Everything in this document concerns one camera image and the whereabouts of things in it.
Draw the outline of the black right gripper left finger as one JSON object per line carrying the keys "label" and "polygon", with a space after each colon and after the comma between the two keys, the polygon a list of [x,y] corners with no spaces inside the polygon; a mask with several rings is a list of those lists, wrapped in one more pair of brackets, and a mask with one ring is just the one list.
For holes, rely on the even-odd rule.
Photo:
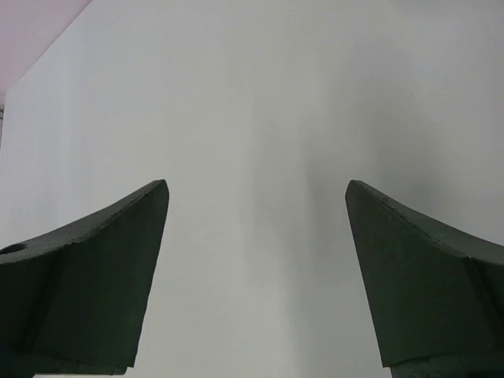
{"label": "black right gripper left finger", "polygon": [[1,251],[1,371],[123,374],[135,364],[169,206],[155,180]]}

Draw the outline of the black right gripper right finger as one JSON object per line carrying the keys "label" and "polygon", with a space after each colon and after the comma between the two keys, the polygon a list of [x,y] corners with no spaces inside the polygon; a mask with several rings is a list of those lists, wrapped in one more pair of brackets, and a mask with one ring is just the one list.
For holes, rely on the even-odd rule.
{"label": "black right gripper right finger", "polygon": [[382,364],[502,366],[502,246],[360,180],[345,201]]}

